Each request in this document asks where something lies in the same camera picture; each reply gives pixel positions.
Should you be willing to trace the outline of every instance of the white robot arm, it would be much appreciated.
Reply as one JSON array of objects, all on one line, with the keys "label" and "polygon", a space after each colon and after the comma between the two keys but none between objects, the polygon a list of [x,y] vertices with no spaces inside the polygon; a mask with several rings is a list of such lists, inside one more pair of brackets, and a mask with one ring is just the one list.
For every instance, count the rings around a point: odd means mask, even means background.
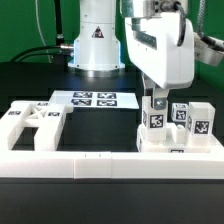
[{"label": "white robot arm", "polygon": [[[181,1],[183,8],[187,1]],[[194,77],[194,32],[189,20],[180,41],[177,1],[121,0],[131,61],[163,89],[189,87]]]}]

